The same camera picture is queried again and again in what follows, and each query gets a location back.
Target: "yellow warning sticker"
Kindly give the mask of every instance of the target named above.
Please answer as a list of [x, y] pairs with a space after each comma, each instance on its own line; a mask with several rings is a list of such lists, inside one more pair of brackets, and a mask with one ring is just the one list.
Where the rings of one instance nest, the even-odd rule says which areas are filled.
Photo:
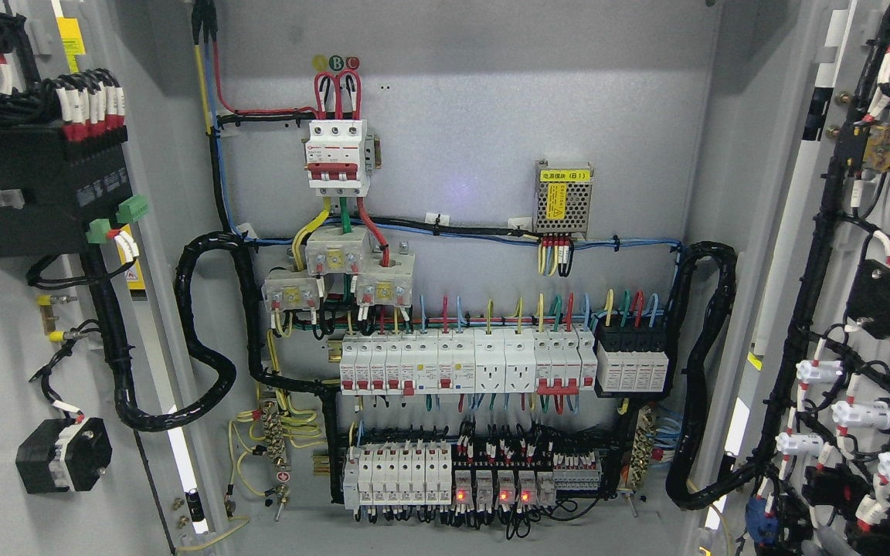
[[555, 170], [541, 170], [541, 183], [549, 183], [553, 181], [562, 181], [562, 182], [575, 182], [575, 181], [589, 181], [593, 179], [593, 173], [589, 171], [588, 168], [576, 168], [576, 169], [555, 169]]
[[569, 184], [548, 184], [548, 208], [545, 208], [545, 218], [564, 219], [566, 217], [566, 202], [569, 200]]
[[67, 67], [71, 73], [77, 73], [77, 54], [84, 54], [84, 39], [81, 38], [81, 27], [75, 18], [57, 18], [60, 29], [60, 42], [64, 45], [64, 56], [67, 56]]

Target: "yellow wire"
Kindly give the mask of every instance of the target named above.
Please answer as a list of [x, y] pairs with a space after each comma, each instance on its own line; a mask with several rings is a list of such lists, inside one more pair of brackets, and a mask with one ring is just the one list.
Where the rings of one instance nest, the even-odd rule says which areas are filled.
[[[699, 491], [699, 486], [695, 486], [692, 479], [686, 479], [685, 483], [693, 490], [693, 492]], [[727, 524], [727, 518], [723, 517], [723, 513], [720, 511], [719, 507], [716, 507], [716, 504], [711, 503], [709, 504], [709, 507], [711, 510], [716, 511], [716, 514], [720, 516], [720, 524], [723, 525], [723, 534], [727, 537], [726, 556], [734, 556], [734, 536], [730, 534], [730, 524]]]
[[253, 442], [262, 442], [263, 440], [266, 440], [265, 433], [263, 434], [263, 436], [255, 436], [255, 434], [253, 434], [253, 429], [255, 426], [256, 426], [256, 422], [254, 420], [254, 422], [250, 423], [250, 431], [248, 432], [248, 434], [250, 434], [250, 440], [252, 440]]
[[208, 107], [208, 88], [205, 86], [205, 63], [202, 61], [201, 46], [195, 45], [195, 66], [198, 67], [198, 85], [201, 86], [201, 114], [205, 117], [205, 133], [211, 133], [212, 116]]
[[517, 298], [517, 334], [521, 332], [521, 321], [524, 317], [524, 298]]
[[294, 251], [294, 266], [297, 267], [297, 270], [304, 270], [304, 268], [307, 268], [307, 261], [304, 260], [304, 258], [301, 258], [301, 242], [303, 242], [304, 236], [314, 232], [315, 229], [318, 229], [318, 226], [324, 224], [325, 219], [328, 218], [329, 212], [331, 212], [331, 199], [323, 197], [321, 212], [319, 212], [317, 217], [314, 217], [311, 222], [304, 225], [304, 227], [297, 232], [297, 235], [294, 235], [292, 249]]
[[250, 524], [250, 518], [245, 517], [245, 515], [233, 515], [233, 517], [229, 518], [229, 523], [231, 524], [233, 521], [240, 521], [240, 520], [242, 521], [241, 524], [238, 524], [235, 527], [233, 527], [232, 529], [229, 529], [228, 531], [223, 532], [223, 534], [216, 536], [211, 541], [202, 542], [202, 544], [195, 544], [194, 546], [178, 546], [178, 547], [174, 548], [174, 553], [201, 552], [202, 550], [209, 548], [209, 546], [212, 546], [213, 544], [216, 544], [220, 541], [224, 541], [227, 537], [229, 537], [229, 535], [234, 534], [234, 532], [239, 531], [239, 529], [246, 527], [247, 524]]
[[538, 294], [538, 331], [545, 331], [545, 294]]
[[603, 325], [609, 327], [610, 317], [613, 317], [613, 288], [606, 292], [606, 305], [603, 306], [603, 310], [606, 312], [606, 320], [603, 321]]

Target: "black wire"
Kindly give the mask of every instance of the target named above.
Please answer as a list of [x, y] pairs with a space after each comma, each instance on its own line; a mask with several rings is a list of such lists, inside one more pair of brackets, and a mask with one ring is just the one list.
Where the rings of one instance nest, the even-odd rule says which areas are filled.
[[139, 460], [142, 461], [142, 470], [146, 474], [146, 482], [149, 483], [149, 493], [153, 496], [153, 506], [156, 506], [156, 513], [160, 517], [160, 525], [163, 526], [163, 536], [167, 539], [167, 548], [170, 554], [176, 554], [177, 548], [170, 536], [170, 528], [167, 527], [167, 517], [163, 514], [163, 504], [160, 503], [160, 495], [156, 492], [156, 482], [153, 481], [153, 471], [149, 467], [149, 458], [146, 457], [146, 449], [142, 446], [142, 439], [139, 437], [139, 431], [133, 430], [133, 439], [137, 443], [137, 451], [139, 452]]

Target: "black cable bundle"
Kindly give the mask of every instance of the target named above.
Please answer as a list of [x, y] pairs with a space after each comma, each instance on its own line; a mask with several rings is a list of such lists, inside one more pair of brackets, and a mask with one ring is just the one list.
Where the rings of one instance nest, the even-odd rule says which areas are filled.
[[[103, 276], [108, 273], [99, 246], [90, 246], [87, 253], [82, 254], [81, 266], [87, 275]], [[101, 280], [88, 287], [95, 305], [95, 313], [98, 314], [98, 327], [102, 334], [105, 360], [112, 369], [112, 376], [116, 383], [116, 414], [119, 415], [122, 422], [132, 429], [142, 432], [163, 432], [163, 430], [176, 429], [178, 426], [188, 425], [200, 416], [207, 414], [226, 397], [226, 394], [229, 394], [229, 389], [236, 382], [236, 367], [229, 359], [219, 355], [218, 359], [215, 357], [199, 359], [215, 368], [219, 377], [215, 380], [215, 384], [212, 384], [212, 387], [197, 401], [167, 415], [149, 415], [138, 408], [133, 383], [133, 363], [131, 363], [133, 357], [130, 356], [133, 346], [128, 344], [126, 324], [123, 322], [123, 313], [119, 307], [119, 299], [116, 298], [116, 291], [109, 280]], [[190, 314], [190, 321], [193, 332], [194, 314]]]
[[719, 337], [723, 325], [730, 316], [730, 310], [734, 303], [735, 292], [737, 292], [737, 275], [735, 267], [737, 266], [737, 253], [731, 246], [724, 246], [723, 243], [700, 242], [693, 243], [682, 254], [681, 262], [678, 264], [678, 275], [675, 277], [674, 288], [671, 292], [670, 306], [667, 314], [668, 319], [668, 335], [667, 348], [665, 350], [670, 353], [670, 361], [668, 365], [672, 367], [670, 373], [674, 372], [674, 366], [678, 363], [678, 332], [681, 330], [682, 323], [685, 321], [688, 312], [689, 290], [692, 288], [692, 276], [695, 274], [696, 267], [700, 260], [710, 259], [719, 267], [720, 275], [716, 285], [716, 290], [710, 298], [706, 307], [706, 314], [703, 319], [702, 332], [699, 338], [696, 338], [695, 345], [689, 352], [688, 360], [685, 363], [685, 410], [682, 414], [681, 433], [679, 433], [678, 448], [675, 450], [674, 458], [671, 461], [671, 468], [668, 469], [668, 478], [665, 480], [665, 490], [668, 496], [675, 502], [677, 506], [683, 510], [701, 510], [703, 507], [709, 506], [714, 500], [718, 499], [724, 493], [730, 492], [739, 485], [739, 476], [753, 473], [752, 467], [745, 467], [738, 470], [737, 473], [731, 475], [730, 478], [724, 479], [721, 483], [707, 486], [697, 493], [689, 493], [688, 482], [689, 474], [692, 471], [692, 465], [695, 463], [696, 454], [699, 452], [699, 446], [702, 443], [702, 436], [706, 430], [706, 416], [709, 408], [709, 395], [706, 386], [706, 357], [712, 348], [716, 338]]

